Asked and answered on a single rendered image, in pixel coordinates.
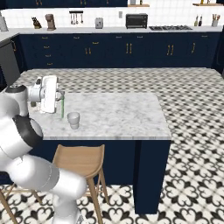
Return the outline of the black toaster oven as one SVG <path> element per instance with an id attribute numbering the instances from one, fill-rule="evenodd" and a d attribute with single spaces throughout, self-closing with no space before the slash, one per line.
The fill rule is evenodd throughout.
<path id="1" fill-rule="evenodd" d="M 127 14 L 125 26 L 129 28 L 147 28 L 148 15 L 146 13 Z"/>

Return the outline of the navy wall cupboard run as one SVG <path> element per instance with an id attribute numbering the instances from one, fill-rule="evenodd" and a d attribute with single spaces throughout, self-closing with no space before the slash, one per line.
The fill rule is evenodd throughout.
<path id="1" fill-rule="evenodd" d="M 0 0 L 4 9 L 127 7 L 128 0 Z"/>

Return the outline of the glass cup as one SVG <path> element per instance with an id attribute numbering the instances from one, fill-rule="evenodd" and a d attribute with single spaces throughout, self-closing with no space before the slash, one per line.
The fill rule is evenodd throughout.
<path id="1" fill-rule="evenodd" d="M 80 114 L 78 112 L 70 112 L 67 114 L 67 120 L 73 130 L 77 130 L 80 124 Z"/>

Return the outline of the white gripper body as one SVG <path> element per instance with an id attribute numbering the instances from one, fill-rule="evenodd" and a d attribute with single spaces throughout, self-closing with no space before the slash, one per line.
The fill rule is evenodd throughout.
<path id="1" fill-rule="evenodd" d="M 56 75 L 48 75 L 42 79 L 40 111 L 54 113 L 58 79 Z"/>

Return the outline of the dark cat figurine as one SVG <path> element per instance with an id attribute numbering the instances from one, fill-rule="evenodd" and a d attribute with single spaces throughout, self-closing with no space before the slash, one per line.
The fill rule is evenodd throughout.
<path id="1" fill-rule="evenodd" d="M 34 25 L 35 29 L 40 29 L 41 28 L 40 22 L 35 17 L 32 18 L 32 21 L 33 21 L 33 25 Z"/>

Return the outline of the green straw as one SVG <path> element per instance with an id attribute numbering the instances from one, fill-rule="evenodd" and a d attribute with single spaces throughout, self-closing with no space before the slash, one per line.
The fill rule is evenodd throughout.
<path id="1" fill-rule="evenodd" d="M 65 100 L 65 91 L 61 92 L 61 119 L 64 118 L 64 100 Z"/>

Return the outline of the white pot with tools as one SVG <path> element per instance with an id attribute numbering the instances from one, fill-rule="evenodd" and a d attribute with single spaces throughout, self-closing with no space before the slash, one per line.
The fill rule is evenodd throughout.
<path id="1" fill-rule="evenodd" d="M 212 27 L 216 27 L 218 25 L 220 18 L 221 18 L 221 15 L 213 14 Z"/>

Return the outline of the navy island counter base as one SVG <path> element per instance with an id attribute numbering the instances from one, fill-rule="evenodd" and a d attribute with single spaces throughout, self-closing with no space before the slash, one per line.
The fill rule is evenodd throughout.
<path id="1" fill-rule="evenodd" d="M 170 140 L 44 140 L 31 154 L 52 162 L 59 144 L 104 144 L 103 172 L 106 184 L 133 185 L 136 214 L 155 214 L 158 211 Z"/>

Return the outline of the silver toaster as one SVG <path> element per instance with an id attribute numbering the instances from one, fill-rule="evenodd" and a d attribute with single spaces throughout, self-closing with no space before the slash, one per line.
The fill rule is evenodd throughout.
<path id="1" fill-rule="evenodd" d="M 97 17 L 94 21 L 95 23 L 95 28 L 96 29 L 102 29 L 103 28 L 103 18 L 102 17 Z"/>

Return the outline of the black hob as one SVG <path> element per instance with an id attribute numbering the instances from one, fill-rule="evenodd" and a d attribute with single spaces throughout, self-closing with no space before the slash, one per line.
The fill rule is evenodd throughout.
<path id="1" fill-rule="evenodd" d="M 163 26 L 149 26 L 153 31 L 181 31 L 181 30 L 192 30 L 187 25 L 163 25 Z"/>

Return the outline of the grey dishwasher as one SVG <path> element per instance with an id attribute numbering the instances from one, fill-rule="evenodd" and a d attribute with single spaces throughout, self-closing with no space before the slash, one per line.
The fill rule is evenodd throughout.
<path id="1" fill-rule="evenodd" d="M 20 77 L 17 59 L 10 39 L 0 42 L 0 67 L 7 87 Z"/>

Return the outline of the navy base cupboard run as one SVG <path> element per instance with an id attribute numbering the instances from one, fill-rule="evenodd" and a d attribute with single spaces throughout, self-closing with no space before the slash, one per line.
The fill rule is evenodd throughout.
<path id="1" fill-rule="evenodd" d="M 224 67 L 219 32 L 19 34 L 20 71 L 33 68 Z"/>

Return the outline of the rail with hanging tools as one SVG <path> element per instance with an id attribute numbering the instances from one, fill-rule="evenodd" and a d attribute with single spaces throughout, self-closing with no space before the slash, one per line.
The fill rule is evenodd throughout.
<path id="1" fill-rule="evenodd" d="M 70 10 L 69 14 L 72 25 L 83 24 L 83 10 Z"/>

